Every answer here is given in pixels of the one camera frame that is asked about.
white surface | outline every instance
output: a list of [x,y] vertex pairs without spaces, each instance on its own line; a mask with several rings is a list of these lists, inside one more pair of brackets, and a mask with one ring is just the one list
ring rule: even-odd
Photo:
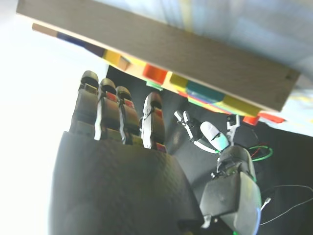
[[47,234],[51,175],[69,129],[79,80],[108,65],[83,48],[31,30],[0,1],[0,234]]

white robotic finger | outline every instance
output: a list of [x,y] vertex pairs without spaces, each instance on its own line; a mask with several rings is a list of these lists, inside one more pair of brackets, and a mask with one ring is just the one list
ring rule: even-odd
[[212,123],[205,121],[201,124],[200,130],[210,144],[217,150],[222,151],[229,145],[226,136],[220,132]]

teal block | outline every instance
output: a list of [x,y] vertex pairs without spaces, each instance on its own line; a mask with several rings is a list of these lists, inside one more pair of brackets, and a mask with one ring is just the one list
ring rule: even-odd
[[187,83],[186,92],[188,95],[208,104],[220,102],[225,97],[225,94],[221,92],[215,91],[213,89],[191,81],[188,81]]

white cable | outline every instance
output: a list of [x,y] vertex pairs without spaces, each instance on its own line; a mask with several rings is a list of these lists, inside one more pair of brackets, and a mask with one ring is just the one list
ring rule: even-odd
[[[279,187],[302,187],[302,188],[308,188],[308,189],[310,189],[310,190],[313,192],[313,189],[312,189],[311,187],[305,186],[305,185],[277,185],[277,186],[274,186],[274,187],[271,187],[271,188],[279,188]],[[313,200],[313,197],[311,197],[310,199],[308,199],[308,200],[306,200],[306,201],[304,201],[304,202],[301,202],[301,203],[299,203],[299,204],[297,204],[297,205],[295,205],[295,206],[289,208],[288,210],[286,210],[285,212],[283,212],[283,213],[281,213],[280,215],[276,216],[275,218],[273,218],[273,219],[271,219],[271,220],[269,220],[269,221],[267,221],[267,222],[264,222],[264,223],[262,223],[262,224],[260,224],[260,225],[265,225],[265,224],[267,224],[267,223],[269,223],[269,222],[272,222],[273,220],[275,220],[275,219],[277,219],[277,218],[283,216],[283,215],[286,214],[287,212],[291,211],[293,208],[298,207],[298,206],[301,206],[301,205],[303,205],[303,204],[305,204],[305,203],[307,203],[307,202],[310,202],[310,201],[312,201],[312,200]]]

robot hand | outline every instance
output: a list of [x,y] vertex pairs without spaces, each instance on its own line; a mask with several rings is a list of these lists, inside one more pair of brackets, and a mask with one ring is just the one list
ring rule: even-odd
[[175,111],[174,115],[187,130],[190,141],[200,149],[210,153],[219,153],[229,146],[226,136],[212,123],[208,121],[201,123],[197,119],[191,118],[187,111],[184,111],[183,114]]

